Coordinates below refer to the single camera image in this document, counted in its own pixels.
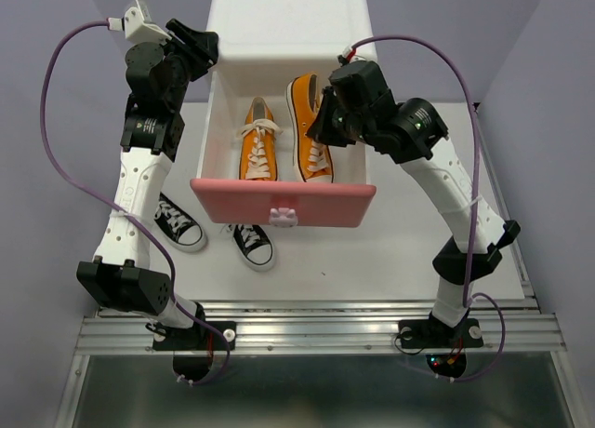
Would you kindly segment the orange canvas sneaker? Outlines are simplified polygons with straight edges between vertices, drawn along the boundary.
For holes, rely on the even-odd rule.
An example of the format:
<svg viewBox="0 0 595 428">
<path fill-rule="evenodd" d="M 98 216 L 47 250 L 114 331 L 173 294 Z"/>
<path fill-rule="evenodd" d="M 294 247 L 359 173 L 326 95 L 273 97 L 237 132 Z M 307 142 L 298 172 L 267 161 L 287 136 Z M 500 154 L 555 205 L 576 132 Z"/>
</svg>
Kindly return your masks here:
<svg viewBox="0 0 595 428">
<path fill-rule="evenodd" d="M 321 106 L 318 75 L 307 73 L 292 80 L 285 97 L 293 128 L 293 167 L 297 179 L 332 183 L 334 166 L 329 148 L 308 136 Z"/>
<path fill-rule="evenodd" d="M 282 132 L 274 122 L 266 101 L 255 97 L 246 115 L 245 124 L 237 132 L 237 138 L 241 141 L 238 164 L 240 180 L 279 180 L 275 143 Z"/>
</svg>

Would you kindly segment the dark pink drawer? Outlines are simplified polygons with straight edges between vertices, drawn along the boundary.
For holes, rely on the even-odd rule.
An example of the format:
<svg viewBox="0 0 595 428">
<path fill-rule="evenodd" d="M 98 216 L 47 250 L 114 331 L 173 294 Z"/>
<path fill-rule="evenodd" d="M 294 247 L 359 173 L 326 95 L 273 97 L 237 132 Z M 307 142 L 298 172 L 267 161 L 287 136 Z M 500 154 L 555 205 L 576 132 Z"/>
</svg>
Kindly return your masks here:
<svg viewBox="0 0 595 428">
<path fill-rule="evenodd" d="M 241 85 L 214 74 L 208 102 L 200 162 L 191 188 L 208 217 L 216 223 L 273 226 L 357 227 L 376 193 L 361 144 L 331 149 L 334 178 L 304 181 L 298 172 L 295 116 L 288 103 L 289 77 L 258 78 Z M 243 180 L 240 161 L 245 124 L 255 97 L 269 106 L 276 164 L 274 181 Z"/>
</svg>

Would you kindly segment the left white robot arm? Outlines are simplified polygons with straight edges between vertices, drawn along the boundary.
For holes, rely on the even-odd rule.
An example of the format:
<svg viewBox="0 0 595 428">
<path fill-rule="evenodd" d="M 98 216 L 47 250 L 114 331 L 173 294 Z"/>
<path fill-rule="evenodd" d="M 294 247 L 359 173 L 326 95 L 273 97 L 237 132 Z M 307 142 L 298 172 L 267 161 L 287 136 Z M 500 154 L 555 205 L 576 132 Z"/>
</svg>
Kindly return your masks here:
<svg viewBox="0 0 595 428">
<path fill-rule="evenodd" d="M 195 348 L 206 339 L 201 305 L 179 298 L 174 275 L 150 268 L 151 228 L 159 195 L 184 129 L 180 111 L 188 86 L 218 62 L 218 34 L 170 20 L 163 43 L 145 40 L 125 56 L 126 102 L 120 178 L 106 231 L 78 281 L 102 307 L 141 314 L 155 332 Z"/>
</svg>

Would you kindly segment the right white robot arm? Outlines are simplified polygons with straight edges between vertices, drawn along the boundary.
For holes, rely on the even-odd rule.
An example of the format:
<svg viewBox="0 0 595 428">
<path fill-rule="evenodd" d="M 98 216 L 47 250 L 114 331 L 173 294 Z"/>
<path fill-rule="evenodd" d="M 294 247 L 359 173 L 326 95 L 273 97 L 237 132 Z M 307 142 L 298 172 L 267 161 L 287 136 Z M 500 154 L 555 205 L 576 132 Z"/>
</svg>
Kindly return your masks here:
<svg viewBox="0 0 595 428">
<path fill-rule="evenodd" d="M 468 296 L 474 281 L 495 271 L 520 225 L 503 220 L 483 199 L 435 107 L 421 98 L 396 102 L 379 65 L 358 60 L 330 74 L 308 135 L 327 146 L 361 142 L 388 155 L 416 181 L 452 233 L 432 261 L 440 277 L 436 301 L 427 318 L 402 322 L 403 348 L 447 348 L 459 341 L 482 346 L 469 334 Z"/>
</svg>

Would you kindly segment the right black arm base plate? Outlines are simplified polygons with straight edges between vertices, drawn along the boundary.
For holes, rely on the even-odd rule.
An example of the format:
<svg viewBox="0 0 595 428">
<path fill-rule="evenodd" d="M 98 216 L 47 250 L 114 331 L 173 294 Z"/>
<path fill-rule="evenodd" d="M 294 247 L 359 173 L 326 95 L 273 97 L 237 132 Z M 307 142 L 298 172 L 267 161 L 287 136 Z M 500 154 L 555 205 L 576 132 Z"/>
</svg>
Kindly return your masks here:
<svg viewBox="0 0 595 428">
<path fill-rule="evenodd" d="M 399 323 L 396 339 L 403 349 L 450 349 L 462 342 L 463 348 L 484 346 L 479 321 L 466 318 L 454 328 L 432 318 L 405 319 Z"/>
</svg>

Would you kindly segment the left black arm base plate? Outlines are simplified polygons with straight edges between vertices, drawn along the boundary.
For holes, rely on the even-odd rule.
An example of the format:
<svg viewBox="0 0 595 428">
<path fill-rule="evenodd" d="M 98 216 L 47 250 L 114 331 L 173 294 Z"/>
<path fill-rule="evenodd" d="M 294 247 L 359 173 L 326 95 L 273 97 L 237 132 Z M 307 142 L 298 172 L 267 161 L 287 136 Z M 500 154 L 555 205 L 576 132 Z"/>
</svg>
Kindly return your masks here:
<svg viewBox="0 0 595 428">
<path fill-rule="evenodd" d="M 160 323 L 147 323 L 145 328 L 152 333 L 152 348 L 157 352 L 226 350 L 220 336 L 196 324 L 191 328 L 167 328 Z"/>
</svg>

